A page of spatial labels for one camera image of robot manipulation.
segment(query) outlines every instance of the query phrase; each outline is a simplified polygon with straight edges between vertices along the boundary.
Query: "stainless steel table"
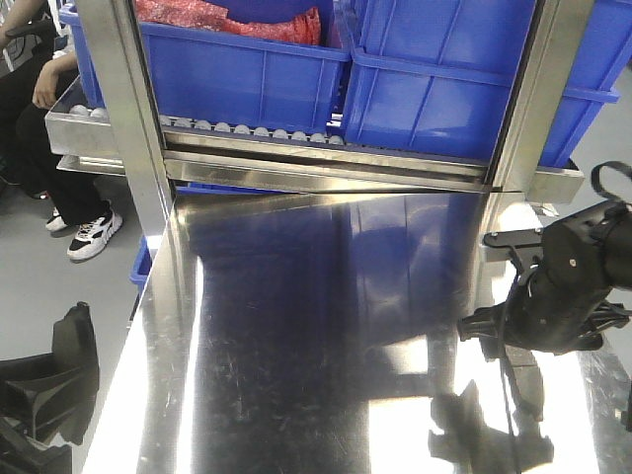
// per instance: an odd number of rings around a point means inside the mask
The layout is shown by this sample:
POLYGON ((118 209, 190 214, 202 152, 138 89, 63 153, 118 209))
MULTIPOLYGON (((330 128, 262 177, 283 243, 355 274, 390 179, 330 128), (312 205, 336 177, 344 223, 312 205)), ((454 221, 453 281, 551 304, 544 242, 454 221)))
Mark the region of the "stainless steel table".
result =
MULTIPOLYGON (((514 472, 499 365, 454 322, 513 277, 482 233, 537 225, 519 194, 180 197, 84 472, 514 472)), ((632 472, 618 361, 536 358, 530 472, 632 472)))

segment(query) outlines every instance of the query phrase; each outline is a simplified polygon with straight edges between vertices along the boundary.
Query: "white and black sneaker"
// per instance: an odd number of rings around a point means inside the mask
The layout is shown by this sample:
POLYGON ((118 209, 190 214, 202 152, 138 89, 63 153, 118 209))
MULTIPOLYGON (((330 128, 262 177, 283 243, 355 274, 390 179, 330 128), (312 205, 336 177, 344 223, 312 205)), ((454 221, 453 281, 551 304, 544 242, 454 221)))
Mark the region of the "white and black sneaker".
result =
POLYGON ((122 217, 111 209, 98 219, 81 224, 68 248, 68 257, 73 262, 81 262, 99 255, 121 226, 122 217))
POLYGON ((54 207, 52 209, 52 217, 46 222, 46 230, 48 232, 59 232, 66 227, 68 227, 68 224, 63 221, 61 214, 59 214, 57 208, 54 207))

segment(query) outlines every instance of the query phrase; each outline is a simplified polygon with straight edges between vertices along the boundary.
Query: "gray floor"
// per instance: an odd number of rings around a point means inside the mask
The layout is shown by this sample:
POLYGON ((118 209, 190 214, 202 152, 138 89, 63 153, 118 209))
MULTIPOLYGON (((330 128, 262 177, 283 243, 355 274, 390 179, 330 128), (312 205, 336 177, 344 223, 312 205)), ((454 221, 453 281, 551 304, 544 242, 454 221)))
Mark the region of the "gray floor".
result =
MULTIPOLYGON (((604 107, 574 155, 585 173, 605 160, 631 161, 631 71, 625 71, 617 87, 621 101, 604 107)), ((632 199, 632 184, 614 176, 608 176, 607 181, 632 199)), ((51 211, 49 201, 29 199, 12 188, 0 196, 0 358, 47 352, 52 324, 77 301, 87 301, 92 308, 102 362, 99 409, 116 368, 136 297, 136 287, 128 276, 141 231, 125 180, 101 177, 97 183, 125 223, 102 255, 78 265, 71 264, 65 256, 72 234, 51 238, 43 228, 51 211)), ((598 201, 586 184, 573 205, 559 206, 558 210, 566 215, 598 201)), ((612 300, 632 307, 632 293, 617 292, 612 300)), ((632 325, 624 330, 610 330, 607 336, 632 373, 632 325)), ((74 453, 76 466, 82 465, 85 451, 75 449, 74 453)))
MULTIPOLYGON (((53 323, 77 301, 88 302, 101 363, 100 411, 137 295, 128 277, 141 230, 125 179, 104 176, 97 184, 124 223, 101 255, 82 264, 66 257, 73 232, 52 238, 44 229, 50 201, 30 199, 15 188, 0 196, 0 359, 49 352, 53 323)), ((94 428, 93 423, 86 441, 94 428)), ((73 448, 75 472, 85 455, 85 449, 73 448)))

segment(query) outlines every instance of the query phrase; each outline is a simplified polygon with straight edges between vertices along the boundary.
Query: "red cloth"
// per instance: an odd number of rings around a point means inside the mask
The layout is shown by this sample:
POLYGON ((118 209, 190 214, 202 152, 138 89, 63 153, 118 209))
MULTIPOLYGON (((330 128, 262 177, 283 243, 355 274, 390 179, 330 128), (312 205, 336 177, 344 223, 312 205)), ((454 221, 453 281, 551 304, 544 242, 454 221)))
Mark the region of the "red cloth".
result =
POLYGON ((266 40, 303 44, 320 43, 318 8, 297 15, 284 23, 239 23, 228 18, 228 10, 203 0, 136 0, 141 22, 163 23, 184 28, 233 33, 266 40))

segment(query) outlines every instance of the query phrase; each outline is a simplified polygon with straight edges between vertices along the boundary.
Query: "seated person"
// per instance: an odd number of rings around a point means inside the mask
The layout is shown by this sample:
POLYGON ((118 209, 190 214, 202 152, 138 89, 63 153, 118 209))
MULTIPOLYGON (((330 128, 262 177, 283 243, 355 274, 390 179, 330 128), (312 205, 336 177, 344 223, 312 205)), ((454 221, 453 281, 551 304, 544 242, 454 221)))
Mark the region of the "seated person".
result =
MULTIPOLYGON (((31 59, 0 78, 0 177, 31 196, 50 196, 55 208, 47 230, 79 226, 68 257, 80 262, 105 249, 122 218, 101 199, 94 175, 57 170, 61 156, 50 151, 44 116, 78 75, 72 38, 59 26, 55 0, 50 4, 59 36, 44 39, 31 59), (54 51, 56 44, 63 48, 54 51)), ((16 0, 0 26, 0 48, 10 41, 6 32, 26 25, 42 9, 48 10, 45 0, 16 0)))

